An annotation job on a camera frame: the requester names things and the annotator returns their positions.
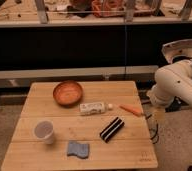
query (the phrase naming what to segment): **white cup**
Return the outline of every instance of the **white cup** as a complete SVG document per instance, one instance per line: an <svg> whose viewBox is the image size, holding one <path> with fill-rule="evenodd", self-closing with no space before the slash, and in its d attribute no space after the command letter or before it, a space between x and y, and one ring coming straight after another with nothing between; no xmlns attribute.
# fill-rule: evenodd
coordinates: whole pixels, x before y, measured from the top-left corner
<svg viewBox="0 0 192 171"><path fill-rule="evenodd" d="M45 144L53 144L55 141L53 124L49 121L39 122L34 129L34 134Z"/></svg>

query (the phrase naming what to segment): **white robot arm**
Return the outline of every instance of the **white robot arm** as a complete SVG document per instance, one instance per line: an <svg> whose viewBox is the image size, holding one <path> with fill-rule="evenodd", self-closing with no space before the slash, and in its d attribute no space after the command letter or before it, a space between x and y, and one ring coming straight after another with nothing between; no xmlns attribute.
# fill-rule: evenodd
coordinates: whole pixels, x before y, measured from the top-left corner
<svg viewBox="0 0 192 171"><path fill-rule="evenodd" d="M168 107L174 97L192 106L192 61L181 60L159 68L155 73L156 84L148 92L152 105Z"/></svg>

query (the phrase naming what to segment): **carrot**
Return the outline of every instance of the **carrot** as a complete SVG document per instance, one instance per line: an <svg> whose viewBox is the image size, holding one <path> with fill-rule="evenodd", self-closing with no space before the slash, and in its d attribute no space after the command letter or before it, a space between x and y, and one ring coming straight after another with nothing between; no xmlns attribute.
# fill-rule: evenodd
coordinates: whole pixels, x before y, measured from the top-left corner
<svg viewBox="0 0 192 171"><path fill-rule="evenodd" d="M132 107L131 105L122 104L119 107L126 110L127 112L131 112L132 114L134 114L135 116L138 116L138 117L142 116L142 114L143 114L141 109Z"/></svg>

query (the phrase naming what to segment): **wooden table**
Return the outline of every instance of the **wooden table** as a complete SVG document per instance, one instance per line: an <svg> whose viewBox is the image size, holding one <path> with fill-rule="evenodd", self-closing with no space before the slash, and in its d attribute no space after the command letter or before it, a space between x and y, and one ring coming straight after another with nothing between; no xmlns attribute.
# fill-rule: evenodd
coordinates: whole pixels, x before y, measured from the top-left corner
<svg viewBox="0 0 192 171"><path fill-rule="evenodd" d="M102 170L155 168L157 159L145 117L136 117L118 107L132 104L142 110L133 81L80 82L84 90L81 102L104 101L114 109L105 114L80 116L79 105L64 108L52 97L58 83L34 83L6 153L2 171L28 170ZM108 142L99 132L116 116L125 126ZM51 121L57 141L45 145L33 135L34 126ZM67 157L69 140L90 144L88 159Z"/></svg>

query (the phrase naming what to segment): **orange bowl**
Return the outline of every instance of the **orange bowl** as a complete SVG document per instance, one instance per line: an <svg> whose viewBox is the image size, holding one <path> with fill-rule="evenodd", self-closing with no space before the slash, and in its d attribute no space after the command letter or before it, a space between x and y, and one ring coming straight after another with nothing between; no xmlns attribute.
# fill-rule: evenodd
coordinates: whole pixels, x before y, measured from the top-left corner
<svg viewBox="0 0 192 171"><path fill-rule="evenodd" d="M53 98L62 106L74 105L81 100L82 95L81 85L72 80L61 82L53 90Z"/></svg>

